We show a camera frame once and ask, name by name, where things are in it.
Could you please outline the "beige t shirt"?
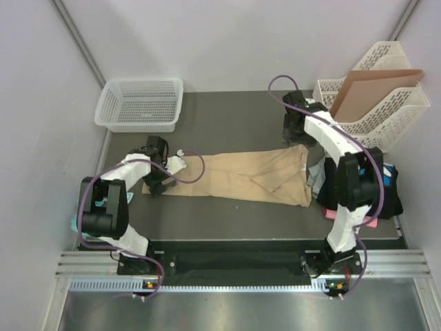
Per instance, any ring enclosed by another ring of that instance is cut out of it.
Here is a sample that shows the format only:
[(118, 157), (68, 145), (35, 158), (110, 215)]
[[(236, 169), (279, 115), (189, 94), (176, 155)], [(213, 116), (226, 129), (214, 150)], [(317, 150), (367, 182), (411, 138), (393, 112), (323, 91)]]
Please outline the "beige t shirt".
[(259, 152), (204, 155), (205, 172), (195, 183), (178, 183), (168, 196), (221, 197), (309, 207), (308, 149), (303, 145)]

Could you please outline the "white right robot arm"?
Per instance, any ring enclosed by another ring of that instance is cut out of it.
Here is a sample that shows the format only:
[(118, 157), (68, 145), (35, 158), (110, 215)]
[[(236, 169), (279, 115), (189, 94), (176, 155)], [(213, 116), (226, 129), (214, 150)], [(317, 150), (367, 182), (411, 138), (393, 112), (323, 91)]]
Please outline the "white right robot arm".
[(368, 212), (375, 208), (378, 216), (384, 205), (382, 152), (363, 146), (334, 121), (323, 104), (308, 103), (299, 90), (280, 102), (286, 109), (284, 127), (315, 139), (335, 165), (331, 191), (337, 213), (326, 238), (329, 251), (323, 253), (321, 262), (326, 271), (339, 272), (347, 264), (346, 255), (354, 251), (358, 229), (366, 225)]

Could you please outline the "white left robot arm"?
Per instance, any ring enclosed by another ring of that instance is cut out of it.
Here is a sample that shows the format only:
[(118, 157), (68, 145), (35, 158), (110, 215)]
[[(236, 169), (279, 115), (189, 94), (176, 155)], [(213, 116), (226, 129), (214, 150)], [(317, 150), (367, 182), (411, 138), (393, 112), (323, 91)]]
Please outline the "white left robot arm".
[(125, 158), (98, 179), (86, 177), (80, 189), (76, 224), (83, 237), (89, 236), (109, 243), (123, 251), (134, 253), (132, 265), (141, 273), (156, 267), (156, 257), (149, 251), (150, 242), (129, 224), (128, 190), (142, 181), (152, 196), (157, 197), (173, 186), (165, 184), (187, 167), (182, 156), (169, 156), (168, 142), (159, 136), (147, 138), (140, 148), (130, 150)]

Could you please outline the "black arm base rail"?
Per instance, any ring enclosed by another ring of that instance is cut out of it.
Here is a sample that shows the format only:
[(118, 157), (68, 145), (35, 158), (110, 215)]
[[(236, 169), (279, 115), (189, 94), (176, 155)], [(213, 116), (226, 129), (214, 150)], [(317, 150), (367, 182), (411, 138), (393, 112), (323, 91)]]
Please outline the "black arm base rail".
[(354, 248), (335, 253), (325, 240), (153, 241), (145, 256), (160, 261), (173, 274), (275, 270), (315, 278), (362, 270)]

